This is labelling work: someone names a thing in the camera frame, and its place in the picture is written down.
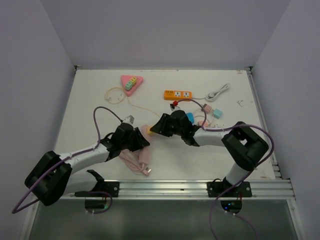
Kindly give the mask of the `pink long power strip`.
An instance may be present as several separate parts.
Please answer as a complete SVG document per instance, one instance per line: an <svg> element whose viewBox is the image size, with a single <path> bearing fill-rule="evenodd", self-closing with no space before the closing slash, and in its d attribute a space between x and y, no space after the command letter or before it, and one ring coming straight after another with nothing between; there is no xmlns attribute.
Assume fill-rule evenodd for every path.
<svg viewBox="0 0 320 240"><path fill-rule="evenodd" d="M150 147L151 147L151 142L152 142L152 135L147 134L147 127L150 127L150 126L143 125L140 130L141 130L143 137L149 142L149 146L146 146L142 150L140 150L139 158L138 158L138 162L140 164L145 164L145 165L148 165L149 161L151 159L151 148Z"/></svg>

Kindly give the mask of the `blue plug adapter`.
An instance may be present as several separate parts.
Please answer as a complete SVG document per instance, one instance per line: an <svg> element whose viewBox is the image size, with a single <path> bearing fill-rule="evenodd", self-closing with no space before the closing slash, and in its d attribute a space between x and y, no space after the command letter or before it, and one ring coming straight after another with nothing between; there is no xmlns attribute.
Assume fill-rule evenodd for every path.
<svg viewBox="0 0 320 240"><path fill-rule="evenodd" d="M188 113L186 113L186 116L187 116L188 120L191 122L191 124L193 125L194 122L195 122L195 118L194 118L193 113L192 112L188 112Z"/></svg>

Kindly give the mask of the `orange power strip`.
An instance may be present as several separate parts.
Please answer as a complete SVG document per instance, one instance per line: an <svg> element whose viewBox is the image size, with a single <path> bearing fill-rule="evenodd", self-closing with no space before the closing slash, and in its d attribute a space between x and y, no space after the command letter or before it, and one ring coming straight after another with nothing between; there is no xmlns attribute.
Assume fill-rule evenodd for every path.
<svg viewBox="0 0 320 240"><path fill-rule="evenodd" d="M163 94L163 99L167 101L190 100L192 98L191 91L165 90Z"/></svg>

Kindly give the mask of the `peach USB charger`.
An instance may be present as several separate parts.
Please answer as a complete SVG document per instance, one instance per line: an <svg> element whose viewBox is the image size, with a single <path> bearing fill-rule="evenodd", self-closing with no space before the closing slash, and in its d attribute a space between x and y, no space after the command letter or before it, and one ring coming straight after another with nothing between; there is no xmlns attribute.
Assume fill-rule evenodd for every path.
<svg viewBox="0 0 320 240"><path fill-rule="evenodd" d="M199 125L199 126L204 126L204 127L209 127L210 126L210 123L208 122L208 121L203 121L203 120L199 120L198 122L197 122L197 124Z"/></svg>

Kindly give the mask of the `teal plug charger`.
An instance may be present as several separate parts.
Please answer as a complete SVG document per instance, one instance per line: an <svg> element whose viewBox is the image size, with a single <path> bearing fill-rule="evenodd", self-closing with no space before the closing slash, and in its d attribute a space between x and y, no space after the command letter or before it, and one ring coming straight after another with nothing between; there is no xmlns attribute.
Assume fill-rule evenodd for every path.
<svg viewBox="0 0 320 240"><path fill-rule="evenodd" d="M213 110L212 115L214 118L219 119L223 115L223 112L216 108Z"/></svg>

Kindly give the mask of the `yellow plug charger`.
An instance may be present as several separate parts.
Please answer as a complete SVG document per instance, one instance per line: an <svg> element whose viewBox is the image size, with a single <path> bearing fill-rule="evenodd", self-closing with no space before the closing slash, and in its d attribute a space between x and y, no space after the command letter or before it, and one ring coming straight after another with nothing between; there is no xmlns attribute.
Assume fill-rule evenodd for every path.
<svg viewBox="0 0 320 240"><path fill-rule="evenodd" d="M153 132L150 130L151 128L148 126L147 128L146 128L146 133L148 134L148 135L152 135L153 134Z"/></svg>

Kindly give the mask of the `pink plug charger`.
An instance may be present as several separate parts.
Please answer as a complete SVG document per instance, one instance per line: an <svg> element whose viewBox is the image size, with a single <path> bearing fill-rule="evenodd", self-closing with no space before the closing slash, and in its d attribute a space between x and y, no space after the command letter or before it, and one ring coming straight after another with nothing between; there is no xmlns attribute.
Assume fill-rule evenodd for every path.
<svg viewBox="0 0 320 240"><path fill-rule="evenodd" d="M213 110L212 107L206 103L201 108L201 111L206 113L207 115L211 114L212 110Z"/></svg>

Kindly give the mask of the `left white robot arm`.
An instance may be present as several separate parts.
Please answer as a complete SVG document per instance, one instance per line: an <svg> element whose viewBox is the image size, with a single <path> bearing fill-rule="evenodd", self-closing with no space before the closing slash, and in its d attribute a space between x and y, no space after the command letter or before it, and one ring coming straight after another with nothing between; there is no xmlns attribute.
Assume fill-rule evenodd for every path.
<svg viewBox="0 0 320 240"><path fill-rule="evenodd" d="M147 129L147 125L138 128L122 122L115 132L79 152L57 154L48 151L24 184L44 206L50 206L70 193L89 192L99 196L105 190L104 178L89 167L117 158L125 150L134 153L150 146Z"/></svg>

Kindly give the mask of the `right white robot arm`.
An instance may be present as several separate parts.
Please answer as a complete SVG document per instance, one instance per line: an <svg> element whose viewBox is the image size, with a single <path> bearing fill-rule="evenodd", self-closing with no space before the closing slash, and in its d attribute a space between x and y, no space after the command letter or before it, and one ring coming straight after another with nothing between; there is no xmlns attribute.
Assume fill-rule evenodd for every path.
<svg viewBox="0 0 320 240"><path fill-rule="evenodd" d="M230 171L223 179L223 192L235 196L241 190L241 182L254 170L269 150L267 142L260 137L252 125L242 121L225 129L205 128L192 124L183 110L164 113L150 131L165 137L177 135L193 147L224 147L234 160Z"/></svg>

